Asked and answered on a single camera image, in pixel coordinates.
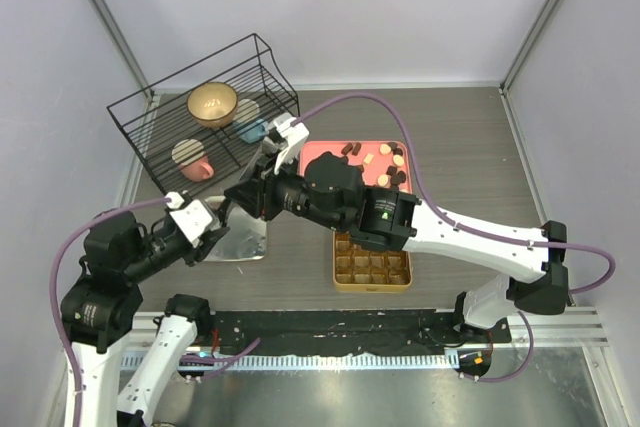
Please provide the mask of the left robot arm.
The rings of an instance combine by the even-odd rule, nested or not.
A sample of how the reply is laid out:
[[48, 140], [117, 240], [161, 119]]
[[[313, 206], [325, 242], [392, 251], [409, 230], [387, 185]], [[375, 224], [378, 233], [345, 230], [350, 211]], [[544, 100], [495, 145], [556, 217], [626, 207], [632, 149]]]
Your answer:
[[148, 353], [120, 387], [121, 362], [142, 303], [140, 283], [178, 260], [201, 262], [229, 230], [227, 201], [213, 208], [172, 192], [158, 202], [165, 213], [151, 228], [136, 220], [134, 205], [112, 209], [77, 229], [56, 254], [59, 265], [73, 240], [84, 239], [79, 278], [62, 298], [50, 290], [67, 361], [67, 426], [151, 425], [186, 349], [212, 336], [209, 302], [174, 295]]

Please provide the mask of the pink tray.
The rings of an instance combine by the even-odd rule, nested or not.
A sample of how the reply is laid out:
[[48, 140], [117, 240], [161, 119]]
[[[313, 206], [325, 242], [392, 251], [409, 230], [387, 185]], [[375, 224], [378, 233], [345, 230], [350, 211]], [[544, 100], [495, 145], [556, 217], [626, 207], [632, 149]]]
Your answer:
[[407, 147], [399, 140], [307, 142], [300, 153], [299, 173], [303, 174], [307, 165], [325, 152], [357, 167], [368, 186], [381, 187], [385, 177], [386, 188], [412, 192], [409, 155]]

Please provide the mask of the metal tongs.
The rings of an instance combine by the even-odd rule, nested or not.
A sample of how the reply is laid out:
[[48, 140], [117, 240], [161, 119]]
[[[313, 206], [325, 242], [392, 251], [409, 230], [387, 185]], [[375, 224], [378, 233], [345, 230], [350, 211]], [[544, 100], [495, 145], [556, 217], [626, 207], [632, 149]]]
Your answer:
[[239, 176], [237, 184], [257, 178], [277, 156], [278, 146], [268, 137], [262, 139], [255, 154]]

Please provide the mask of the gold chocolate box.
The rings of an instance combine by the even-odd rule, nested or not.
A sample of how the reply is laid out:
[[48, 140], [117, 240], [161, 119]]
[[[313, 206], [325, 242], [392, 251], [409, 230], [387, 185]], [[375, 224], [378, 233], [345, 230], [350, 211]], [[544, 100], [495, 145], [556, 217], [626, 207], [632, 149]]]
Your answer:
[[368, 251], [346, 233], [333, 234], [333, 282], [345, 293], [402, 293], [412, 284], [406, 252]]

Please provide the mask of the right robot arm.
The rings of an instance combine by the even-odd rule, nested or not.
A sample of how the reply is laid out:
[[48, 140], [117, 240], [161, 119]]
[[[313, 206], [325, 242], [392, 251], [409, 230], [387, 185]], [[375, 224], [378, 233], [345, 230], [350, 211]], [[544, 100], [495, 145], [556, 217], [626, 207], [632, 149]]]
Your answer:
[[546, 247], [546, 230], [516, 230], [512, 242], [500, 224], [479, 223], [469, 233], [413, 194], [366, 185], [357, 167], [330, 152], [302, 174], [296, 165], [279, 166], [275, 157], [260, 154], [224, 196], [254, 218], [270, 221], [287, 211], [346, 233], [369, 251], [437, 254], [497, 271], [493, 281], [456, 298], [451, 327], [465, 342], [513, 313], [559, 315], [567, 305], [563, 251]]

